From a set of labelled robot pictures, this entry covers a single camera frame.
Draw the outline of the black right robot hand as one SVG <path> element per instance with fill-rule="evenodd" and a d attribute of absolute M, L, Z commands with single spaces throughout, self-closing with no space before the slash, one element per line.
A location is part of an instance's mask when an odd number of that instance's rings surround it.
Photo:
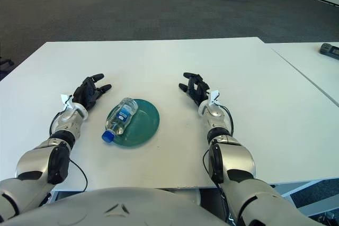
<path fill-rule="evenodd" d="M 179 83 L 180 90 L 191 98 L 197 106 L 200 106 L 203 101 L 208 99 L 210 87 L 199 74 L 183 73 L 183 76 L 188 79 L 188 84 Z"/>

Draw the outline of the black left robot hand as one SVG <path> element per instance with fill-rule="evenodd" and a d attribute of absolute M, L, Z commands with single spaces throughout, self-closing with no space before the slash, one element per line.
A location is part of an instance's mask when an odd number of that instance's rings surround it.
<path fill-rule="evenodd" d="M 95 83 L 104 78 L 104 74 L 96 74 L 86 77 L 82 84 L 73 93 L 73 103 L 82 105 L 87 111 L 91 110 L 96 101 L 112 88 L 111 84 L 96 87 Z"/>

